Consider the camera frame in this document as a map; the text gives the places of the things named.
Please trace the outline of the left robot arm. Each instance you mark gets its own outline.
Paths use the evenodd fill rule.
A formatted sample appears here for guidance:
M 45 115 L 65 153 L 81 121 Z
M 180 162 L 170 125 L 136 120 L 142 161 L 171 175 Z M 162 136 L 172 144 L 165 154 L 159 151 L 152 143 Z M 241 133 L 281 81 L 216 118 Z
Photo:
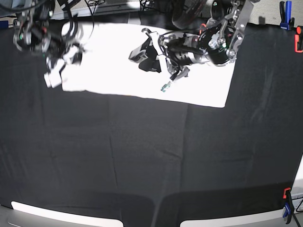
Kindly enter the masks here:
M 130 52 L 129 61 L 146 72 L 168 73 L 169 83 L 187 77 L 193 64 L 224 66 L 234 62 L 254 1 L 215 0 L 207 22 L 191 27 L 205 5 L 205 0 L 192 0 L 189 6 L 184 0 L 170 1 L 171 21 L 177 30 L 159 34 L 142 29 L 148 38 Z

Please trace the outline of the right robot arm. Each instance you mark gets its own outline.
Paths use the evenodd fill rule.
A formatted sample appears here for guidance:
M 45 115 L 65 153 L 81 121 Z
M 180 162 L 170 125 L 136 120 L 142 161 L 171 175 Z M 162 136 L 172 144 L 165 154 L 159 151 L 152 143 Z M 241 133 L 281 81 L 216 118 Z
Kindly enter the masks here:
M 76 40 L 76 34 L 79 32 L 78 14 L 73 15 L 68 1 L 65 3 L 69 29 L 63 35 L 49 28 L 49 20 L 55 8 L 54 0 L 32 1 L 31 6 L 13 23 L 14 45 L 21 52 L 45 57 L 48 72 L 53 70 L 60 60 L 63 63 L 59 67 L 59 72 L 62 72 L 68 64 L 80 65 L 85 52 L 83 45 Z

